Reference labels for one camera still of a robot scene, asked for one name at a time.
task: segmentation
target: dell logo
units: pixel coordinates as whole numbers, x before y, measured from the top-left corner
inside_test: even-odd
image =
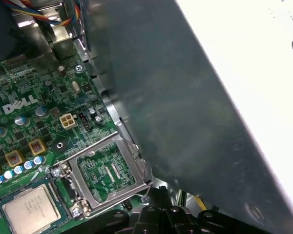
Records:
[[[13,104],[7,104],[2,106],[3,111],[8,115],[12,113],[14,110],[20,110],[23,106],[29,106],[33,103],[38,102],[37,99],[34,99],[32,95],[28,96],[29,101],[26,100],[26,98],[22,98],[21,101],[15,101]]]

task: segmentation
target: cpu processor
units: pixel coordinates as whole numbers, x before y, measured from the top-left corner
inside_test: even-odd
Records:
[[[40,234],[67,220],[65,209],[46,178],[3,198],[0,211],[15,234]]]

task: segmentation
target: colored wires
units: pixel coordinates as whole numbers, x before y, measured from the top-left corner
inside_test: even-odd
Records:
[[[25,8],[18,6],[17,4],[11,2],[10,0],[3,0],[4,4],[10,9],[12,9],[13,11],[30,15],[36,20],[53,24],[55,26],[67,26],[70,23],[74,23],[78,21],[80,18],[80,7],[75,1],[74,1],[75,10],[74,10],[73,16],[64,21],[50,20],[48,17],[42,15],[39,11],[34,9],[30,0],[20,0],[20,1],[21,3],[25,5]]]
[[[204,203],[204,201],[202,199],[200,199],[200,198],[198,198],[196,196],[193,196],[193,197],[197,201],[197,204],[199,205],[199,207],[201,208],[202,211],[207,210],[207,207],[206,207],[206,205],[205,205],[205,203]]]

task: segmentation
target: cable bundle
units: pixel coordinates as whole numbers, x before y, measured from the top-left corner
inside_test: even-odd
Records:
[[[11,8],[12,10],[14,10],[16,12],[30,15],[37,20],[40,20],[40,21],[43,21],[43,22],[46,22],[49,24],[53,24],[55,26],[67,26],[70,23],[74,23],[74,22],[78,21],[79,17],[80,17],[80,8],[75,1],[74,1],[74,5],[75,5],[74,15],[64,21],[50,20],[48,17],[42,15],[40,12],[35,10],[32,3],[30,2],[30,0],[20,0],[20,2],[26,6],[25,8],[22,8],[9,0],[3,0],[3,2],[7,7]]]

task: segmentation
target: green circuit board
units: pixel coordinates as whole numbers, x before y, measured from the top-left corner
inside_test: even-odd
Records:
[[[86,156],[79,158],[78,166],[88,188],[98,202],[105,201],[109,193],[118,192],[135,183],[115,143],[100,149],[96,152],[95,158]]]
[[[0,198],[14,193],[32,181],[43,179],[56,162],[117,130],[90,75],[86,70],[81,74],[76,73],[75,66],[83,64],[79,56],[76,54],[69,57],[61,61],[61,64],[66,68],[65,77],[60,76],[58,71],[41,76],[26,60],[13,65],[0,63],[0,129],[6,131],[4,136],[0,136],[0,175],[14,170],[7,162],[6,154],[18,150],[24,156],[24,161],[32,161],[37,155],[34,155],[29,143],[40,139],[46,147],[39,154],[43,158],[43,164],[0,184]],[[76,90],[73,82],[78,84],[79,90]],[[37,107],[46,109],[47,114],[38,116],[35,113]],[[93,108],[101,117],[100,124],[91,117],[89,108]],[[59,118],[69,113],[77,126],[67,130],[63,128]],[[29,124],[17,125],[16,117],[26,119]],[[79,166],[86,183],[99,201],[104,201],[108,193],[135,183],[116,145],[102,149],[96,153],[96,158],[97,156],[98,161],[81,158]],[[114,179],[108,176],[106,167],[113,173]],[[65,205],[71,206],[72,201],[61,181],[56,181],[56,185]],[[81,222],[84,221],[72,219],[55,233],[61,233]],[[0,234],[8,233],[10,230],[7,222],[0,213]]]

